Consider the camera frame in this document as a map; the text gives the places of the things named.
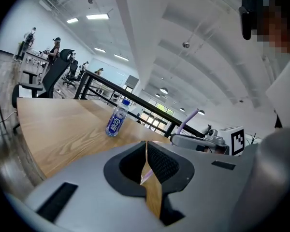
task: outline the bottle cap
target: bottle cap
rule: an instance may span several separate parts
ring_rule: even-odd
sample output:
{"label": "bottle cap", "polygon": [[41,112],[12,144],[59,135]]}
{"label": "bottle cap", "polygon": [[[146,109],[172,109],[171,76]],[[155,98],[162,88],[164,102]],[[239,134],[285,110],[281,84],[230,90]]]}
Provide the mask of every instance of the bottle cap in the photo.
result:
{"label": "bottle cap", "polygon": [[128,101],[128,100],[122,100],[121,103],[123,103],[124,105],[128,106],[130,104],[130,101]]}

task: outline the whiteboard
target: whiteboard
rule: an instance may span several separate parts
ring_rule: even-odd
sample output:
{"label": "whiteboard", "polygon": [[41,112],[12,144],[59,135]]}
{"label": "whiteboard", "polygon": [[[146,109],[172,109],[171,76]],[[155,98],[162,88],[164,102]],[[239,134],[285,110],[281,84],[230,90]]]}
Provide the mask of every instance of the whiteboard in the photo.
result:
{"label": "whiteboard", "polygon": [[97,60],[93,58],[91,62],[88,65],[88,70],[91,72],[97,71],[99,68],[103,68],[103,72],[101,73],[101,76],[108,81],[123,87],[127,78],[129,77],[129,74],[112,66],[107,63],[104,63],[100,60]]}

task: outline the black mesh chair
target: black mesh chair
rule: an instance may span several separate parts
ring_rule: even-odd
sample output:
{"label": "black mesh chair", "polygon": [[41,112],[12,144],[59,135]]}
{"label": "black mesh chair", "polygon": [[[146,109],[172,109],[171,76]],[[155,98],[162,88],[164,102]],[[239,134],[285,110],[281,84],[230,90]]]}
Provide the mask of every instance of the black mesh chair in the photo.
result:
{"label": "black mesh chair", "polygon": [[[17,98],[19,97],[20,86],[25,89],[30,89],[33,98],[53,98],[54,85],[68,68],[73,51],[74,50],[64,49],[60,52],[60,57],[57,58],[56,62],[50,67],[49,72],[45,75],[41,84],[17,84],[12,93],[12,106],[17,108]],[[19,123],[13,128],[14,132],[16,132],[17,127],[19,127]]]}
{"label": "black mesh chair", "polygon": [[63,84],[67,84],[67,86],[72,85],[74,87],[74,89],[76,89],[75,84],[73,83],[74,81],[78,81],[78,77],[75,77],[75,73],[77,70],[77,64],[78,62],[76,60],[74,60],[71,65],[70,65],[70,71],[67,74],[66,79],[68,80],[67,82],[63,82]]}

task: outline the black metal railing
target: black metal railing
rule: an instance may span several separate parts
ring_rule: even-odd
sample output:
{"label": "black metal railing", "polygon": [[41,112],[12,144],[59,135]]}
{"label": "black metal railing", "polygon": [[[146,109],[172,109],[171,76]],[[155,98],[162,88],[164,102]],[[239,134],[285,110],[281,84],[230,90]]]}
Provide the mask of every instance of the black metal railing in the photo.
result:
{"label": "black metal railing", "polygon": [[[112,95],[110,97],[105,97],[105,96],[99,94],[97,91],[93,90],[90,87],[93,79],[95,79],[96,81],[102,83],[103,85],[105,85],[108,88],[110,88],[111,90],[113,90]],[[86,99],[87,95],[92,95],[92,94],[88,94],[88,91],[91,91],[94,95],[101,97],[102,99],[106,100],[108,103],[112,104],[113,106],[117,106],[116,103],[111,101],[114,93],[117,92],[121,95],[124,95],[129,100],[141,105],[142,107],[150,110],[151,112],[154,112],[155,114],[161,116],[162,118],[170,121],[171,124],[170,124],[169,128],[167,129],[167,131],[164,131],[164,130],[152,125],[151,123],[147,122],[146,120],[138,117],[137,115],[135,115],[131,112],[128,112],[129,115],[135,117],[136,119],[138,119],[146,124],[149,124],[150,127],[153,127],[155,129],[158,129],[159,131],[163,132],[165,137],[169,137],[171,135],[173,129],[175,128],[175,126],[180,126],[180,124],[182,123],[180,120],[174,118],[173,116],[167,114],[166,112],[160,110],[159,108],[153,106],[152,104],[144,101],[143,99],[139,98],[138,96],[126,91],[125,89],[117,86],[116,84],[106,80],[105,78],[103,78],[101,76],[98,76],[98,75],[96,75],[88,70],[85,70],[83,77],[80,81],[79,87],[76,91],[74,99],[79,99],[79,98],[82,100]],[[189,132],[197,137],[204,137],[204,135],[202,133],[198,132],[197,130],[195,130],[194,128],[192,128],[188,125],[184,126],[184,130],[186,130],[187,132]]]}

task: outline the bottle label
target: bottle label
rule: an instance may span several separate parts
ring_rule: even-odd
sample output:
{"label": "bottle label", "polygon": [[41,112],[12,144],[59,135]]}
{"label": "bottle label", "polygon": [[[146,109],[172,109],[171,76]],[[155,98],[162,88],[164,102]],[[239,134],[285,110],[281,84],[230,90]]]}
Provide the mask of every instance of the bottle label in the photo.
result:
{"label": "bottle label", "polygon": [[109,125],[109,132],[110,133],[116,133],[117,130],[119,130],[121,126],[121,122],[123,121],[122,118],[114,117]]}

